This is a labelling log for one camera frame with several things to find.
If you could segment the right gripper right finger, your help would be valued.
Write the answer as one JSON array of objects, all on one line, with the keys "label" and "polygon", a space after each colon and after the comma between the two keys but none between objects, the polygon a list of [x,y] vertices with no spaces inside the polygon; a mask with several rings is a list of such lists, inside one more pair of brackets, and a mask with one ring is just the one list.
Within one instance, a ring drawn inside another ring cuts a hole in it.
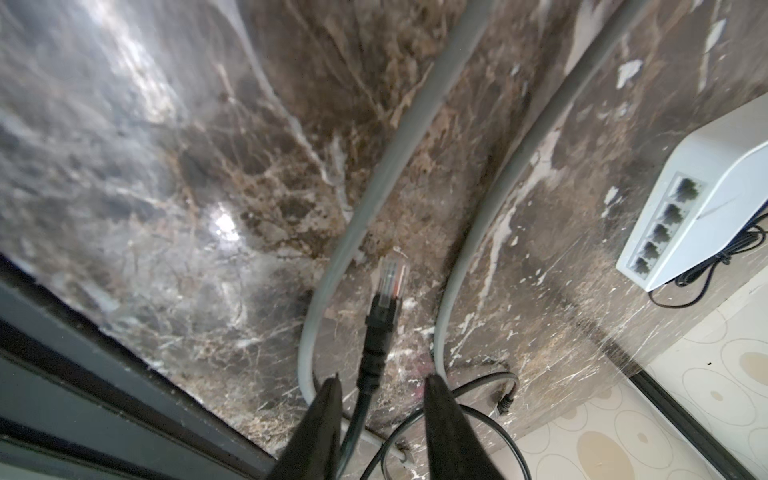
[{"label": "right gripper right finger", "polygon": [[442,377],[425,378],[423,408],[431,479],[503,479]]}]

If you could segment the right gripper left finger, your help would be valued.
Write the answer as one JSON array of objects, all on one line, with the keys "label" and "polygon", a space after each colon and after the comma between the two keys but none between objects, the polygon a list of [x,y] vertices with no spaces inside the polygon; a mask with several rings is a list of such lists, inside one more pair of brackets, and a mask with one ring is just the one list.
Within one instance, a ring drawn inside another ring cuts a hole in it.
[{"label": "right gripper left finger", "polygon": [[340,460],[341,382],[327,378],[268,480],[335,479]]}]

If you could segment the white router box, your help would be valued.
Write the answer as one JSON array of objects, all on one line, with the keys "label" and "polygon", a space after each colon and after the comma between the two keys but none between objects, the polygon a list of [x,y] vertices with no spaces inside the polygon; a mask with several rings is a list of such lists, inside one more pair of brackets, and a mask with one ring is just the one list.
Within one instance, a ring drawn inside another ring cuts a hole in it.
[{"label": "white router box", "polygon": [[687,135],[672,151],[616,268],[652,291],[713,257],[767,201],[767,98]]}]

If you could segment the black power adapter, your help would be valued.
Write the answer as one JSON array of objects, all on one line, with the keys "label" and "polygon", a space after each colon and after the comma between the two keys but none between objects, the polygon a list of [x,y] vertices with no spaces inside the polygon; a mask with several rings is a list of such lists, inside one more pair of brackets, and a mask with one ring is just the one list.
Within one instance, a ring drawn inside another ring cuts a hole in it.
[{"label": "black power adapter", "polygon": [[767,203],[764,203],[762,209],[745,224],[722,250],[670,280],[670,283],[675,287],[685,288],[704,276],[703,286],[692,300],[682,304],[660,303],[655,299],[655,291],[652,290],[648,293],[650,302],[657,307],[668,310],[686,309],[699,303],[709,290],[718,266],[729,265],[735,256],[756,250],[767,242],[767,228],[761,225],[766,219]]}]

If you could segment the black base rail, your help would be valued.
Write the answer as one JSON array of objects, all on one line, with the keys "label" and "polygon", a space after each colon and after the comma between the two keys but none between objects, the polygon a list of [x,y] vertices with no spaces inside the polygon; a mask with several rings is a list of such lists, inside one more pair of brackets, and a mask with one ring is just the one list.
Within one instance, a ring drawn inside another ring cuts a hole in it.
[{"label": "black base rail", "polygon": [[9,260],[1,263],[5,479],[263,479],[274,458]]}]

